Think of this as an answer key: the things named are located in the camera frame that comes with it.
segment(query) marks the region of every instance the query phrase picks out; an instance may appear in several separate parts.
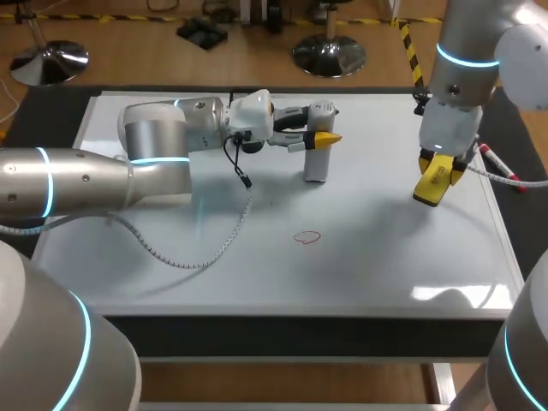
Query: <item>red marker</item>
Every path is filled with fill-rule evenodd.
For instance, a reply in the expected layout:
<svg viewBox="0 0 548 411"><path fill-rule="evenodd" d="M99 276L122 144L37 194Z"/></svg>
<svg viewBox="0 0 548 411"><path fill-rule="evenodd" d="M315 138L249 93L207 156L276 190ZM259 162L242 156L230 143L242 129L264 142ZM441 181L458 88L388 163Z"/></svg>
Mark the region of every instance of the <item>red marker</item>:
<svg viewBox="0 0 548 411"><path fill-rule="evenodd" d="M501 160L497 154L493 152L491 148L487 144L480 144L479 150L481 153L489 160L491 163L499 170L503 176L506 178L509 178L510 180L514 180L516 182L520 182L520 178L515 175L514 171L512 171L508 165L504 163L503 160ZM513 186L518 192L525 193L527 189L522 186Z"/></svg>

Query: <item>chrome stand base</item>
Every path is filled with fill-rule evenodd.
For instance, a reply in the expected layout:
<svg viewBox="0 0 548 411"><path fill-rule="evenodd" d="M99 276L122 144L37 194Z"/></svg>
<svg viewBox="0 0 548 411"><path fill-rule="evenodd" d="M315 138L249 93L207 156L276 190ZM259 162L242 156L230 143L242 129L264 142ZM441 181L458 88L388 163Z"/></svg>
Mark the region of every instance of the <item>chrome stand base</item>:
<svg viewBox="0 0 548 411"><path fill-rule="evenodd" d="M9 69L20 83L48 86L74 78L86 69L88 61L83 46L72 41L49 41L44 49L32 47L23 51Z"/></svg>
<svg viewBox="0 0 548 411"><path fill-rule="evenodd" d="M294 49L295 64L318 77L336 78L358 71L366 63L366 52L354 39L324 34L303 39Z"/></svg>

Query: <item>whiteboard surface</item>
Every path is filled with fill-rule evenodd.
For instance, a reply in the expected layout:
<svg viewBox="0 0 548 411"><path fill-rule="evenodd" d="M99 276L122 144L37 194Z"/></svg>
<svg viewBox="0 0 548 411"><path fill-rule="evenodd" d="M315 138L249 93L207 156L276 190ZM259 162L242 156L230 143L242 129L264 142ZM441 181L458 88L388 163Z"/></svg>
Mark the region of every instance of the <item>whiteboard surface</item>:
<svg viewBox="0 0 548 411"><path fill-rule="evenodd" d="M217 95L228 103L228 94ZM302 180L304 152L265 146L241 156L253 180L252 210L210 268L164 265L122 226L100 218L42 235L33 259L103 315L504 318L523 280L489 182L467 172L439 207L413 200L421 118L413 114L411 96L324 97L340 110L335 131L343 136L331 152L328 182ZM316 98L322 97L273 95L278 108ZM165 99L150 93L98 97L80 130L81 148L123 154L119 111ZM156 249L188 263L219 249L247 201L222 150L190 158L190 205L123 213ZM481 158L474 163L483 168ZM295 240L307 242L299 233L308 230L321 238Z"/></svg>

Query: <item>glowing blue ring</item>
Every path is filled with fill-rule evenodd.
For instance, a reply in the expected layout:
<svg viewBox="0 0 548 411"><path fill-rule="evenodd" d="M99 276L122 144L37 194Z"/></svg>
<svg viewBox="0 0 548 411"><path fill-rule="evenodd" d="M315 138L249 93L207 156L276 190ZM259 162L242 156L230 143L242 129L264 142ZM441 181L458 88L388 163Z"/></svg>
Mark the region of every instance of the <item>glowing blue ring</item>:
<svg viewBox="0 0 548 411"><path fill-rule="evenodd" d="M514 379L516 383L520 386L523 393L529 398L529 400L540 410L540 411L546 411L546 408L542 406L540 402L537 401L537 399L529 392L527 387L524 385L524 383L521 381L521 378L519 375L517 375L517 371L514 368L514 363L512 363L512 359L510 357L510 350L508 348L508 327L504 329L504 347L506 348L506 359L508 360L508 365L510 366L510 370L512 374L514 374Z"/></svg>
<svg viewBox="0 0 548 411"><path fill-rule="evenodd" d="M461 60L459 58L454 58L447 54L445 51L442 50L442 48L437 45L438 53L441 54L443 57L445 57L447 60L454 64L458 64L460 66L465 67L473 67L475 69L486 69L488 67L495 67L498 65L498 62L487 62L487 63L475 63L475 62L467 62L466 60Z"/></svg>
<svg viewBox="0 0 548 411"><path fill-rule="evenodd" d="M84 339L84 349L82 351L82 356L80 357L80 363L78 364L78 368L76 368L76 372L74 373L74 376L72 377L72 381L70 381L70 384L68 385L67 390L57 403L57 405L51 410L51 411L61 411L65 405L67 405L67 402L69 401L70 397L73 395L74 390L76 389L76 386L80 382L80 378L82 376L82 373L84 372L84 368L86 368L87 363L87 357L89 357L89 348L92 345L92 322L89 319L89 313L87 312L86 306L81 301L78 296L72 292L70 294L73 295L73 297L78 301L78 304L80 304L80 308L82 310L82 313L84 314L84 323L86 325L86 337Z"/></svg>
<svg viewBox="0 0 548 411"><path fill-rule="evenodd" d="M47 152L45 152L42 147L36 147L36 149L40 152L40 154L42 154L45 168L48 171L48 200L45 204L44 214L42 214L42 218L46 218L50 214L51 207L53 206L53 173L51 172L51 163Z"/></svg>
<svg viewBox="0 0 548 411"><path fill-rule="evenodd" d="M188 163L188 157L155 157L131 160L131 164L152 164L152 163Z"/></svg>

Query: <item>yellow and black tape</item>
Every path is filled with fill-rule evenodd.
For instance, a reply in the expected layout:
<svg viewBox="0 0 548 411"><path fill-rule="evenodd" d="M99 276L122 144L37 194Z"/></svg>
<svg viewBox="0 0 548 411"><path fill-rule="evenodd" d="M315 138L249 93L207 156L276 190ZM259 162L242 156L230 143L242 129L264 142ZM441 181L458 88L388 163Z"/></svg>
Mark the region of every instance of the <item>yellow and black tape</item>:
<svg viewBox="0 0 548 411"><path fill-rule="evenodd" d="M417 53L415 52L413 44L411 43L411 36L409 34L409 23L407 23L406 21L398 21L397 24L400 28L400 34L402 35L405 51L408 55L409 66L411 66L411 71L413 73L414 86L422 88L425 86L425 82L422 78L422 71L420 70Z"/></svg>
<svg viewBox="0 0 548 411"><path fill-rule="evenodd" d="M57 20L57 21L67 21L67 20L97 20L99 22L105 23L107 21L154 21L157 23L169 23L172 21L182 21L190 17L159 17L155 15L37 15L40 20ZM14 20L15 15L9 14L0 14L0 20ZM234 23L240 22L240 19L234 19ZM375 24L390 24L395 26L398 22L407 22L407 23L442 23L440 19L433 18L420 18L420 19L398 19L390 20L380 20L380 19L352 19L346 21L337 21L338 26L347 26L347 25L375 25ZM324 26L325 21L316 21L316 20L306 20L306 19L294 19L291 21L285 21L287 26Z"/></svg>
<svg viewBox="0 0 548 411"><path fill-rule="evenodd" d="M184 20L183 17L158 17L155 15L36 15L40 20L96 20L107 21L154 21L157 23L169 23ZM15 20L15 15L0 14L0 20Z"/></svg>

